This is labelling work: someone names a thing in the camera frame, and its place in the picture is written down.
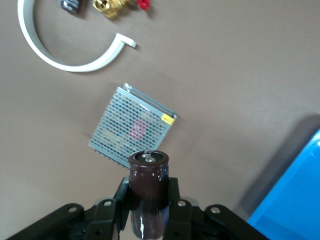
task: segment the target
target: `metal grille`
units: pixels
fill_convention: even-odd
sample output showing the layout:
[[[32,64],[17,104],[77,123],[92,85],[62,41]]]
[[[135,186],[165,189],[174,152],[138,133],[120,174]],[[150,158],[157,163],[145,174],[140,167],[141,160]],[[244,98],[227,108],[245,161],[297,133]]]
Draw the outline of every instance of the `metal grille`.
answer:
[[[126,83],[114,93],[89,145],[128,168],[133,153],[158,148],[171,127],[164,114],[176,119],[173,111]]]

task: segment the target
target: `brass valve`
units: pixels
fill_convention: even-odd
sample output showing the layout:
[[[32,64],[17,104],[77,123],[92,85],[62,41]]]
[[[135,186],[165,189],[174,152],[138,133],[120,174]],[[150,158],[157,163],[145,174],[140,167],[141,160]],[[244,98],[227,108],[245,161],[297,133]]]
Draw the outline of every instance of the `brass valve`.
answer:
[[[132,0],[93,0],[93,6],[109,19],[114,19]]]

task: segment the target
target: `brown capacitor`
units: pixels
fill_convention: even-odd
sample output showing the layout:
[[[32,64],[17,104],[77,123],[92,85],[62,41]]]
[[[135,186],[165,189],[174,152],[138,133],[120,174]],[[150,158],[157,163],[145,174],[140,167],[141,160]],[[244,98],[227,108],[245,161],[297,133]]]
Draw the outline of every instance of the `brown capacitor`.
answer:
[[[164,234],[169,218],[168,161],[161,151],[141,151],[129,158],[131,224],[140,239],[159,239]]]
[[[60,7],[72,14],[79,14],[83,0],[60,0]]]

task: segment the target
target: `metal screw head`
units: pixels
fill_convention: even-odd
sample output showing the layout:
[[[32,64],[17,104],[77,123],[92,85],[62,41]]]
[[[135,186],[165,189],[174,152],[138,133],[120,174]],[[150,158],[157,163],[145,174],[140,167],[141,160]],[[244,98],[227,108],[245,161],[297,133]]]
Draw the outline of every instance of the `metal screw head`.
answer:
[[[105,207],[110,206],[111,204],[112,204],[111,201],[105,201],[105,202],[103,203],[103,205],[104,205]]]
[[[148,163],[153,163],[153,162],[155,162],[156,160],[155,160],[153,157],[147,157],[147,158],[145,159],[145,161],[148,162]]]
[[[73,213],[73,212],[75,212],[75,211],[77,211],[77,208],[76,208],[75,206],[70,207],[70,208],[68,209],[68,212],[69,212],[69,213]]]
[[[185,201],[182,201],[182,200],[178,201],[178,206],[179,207],[184,207],[185,205],[186,205]]]
[[[213,213],[213,214],[219,214],[220,213],[220,209],[216,206],[213,206],[212,208],[210,208],[210,211]]]
[[[131,89],[132,89],[132,86],[130,86],[128,83],[125,83],[125,84],[124,84],[124,88],[125,88],[125,90],[126,90],[128,93],[130,93],[130,92],[131,92]]]

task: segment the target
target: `white plastic strip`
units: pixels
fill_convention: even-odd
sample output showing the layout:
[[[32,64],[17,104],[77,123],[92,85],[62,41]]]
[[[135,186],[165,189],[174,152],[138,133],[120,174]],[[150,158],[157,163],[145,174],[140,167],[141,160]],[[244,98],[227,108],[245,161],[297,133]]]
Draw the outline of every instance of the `white plastic strip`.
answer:
[[[122,34],[117,33],[108,50],[94,60],[85,65],[68,66],[54,58],[41,43],[34,23],[34,4],[35,0],[18,0],[18,19],[22,33],[34,50],[34,52],[51,66],[68,72],[91,72],[103,68],[111,63],[121,52],[125,44],[135,48],[136,42]]]

